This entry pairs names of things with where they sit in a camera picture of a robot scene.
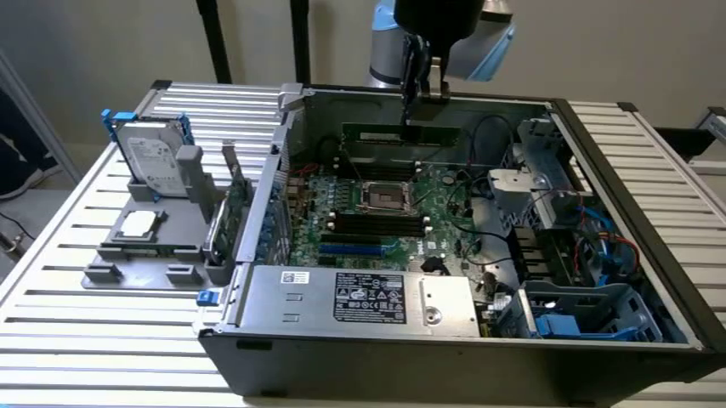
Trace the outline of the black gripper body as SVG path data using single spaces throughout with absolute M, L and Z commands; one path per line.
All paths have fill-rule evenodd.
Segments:
M 398 0 L 394 19 L 427 41 L 435 57 L 447 58 L 452 45 L 474 33 L 482 8 L 482 0 Z

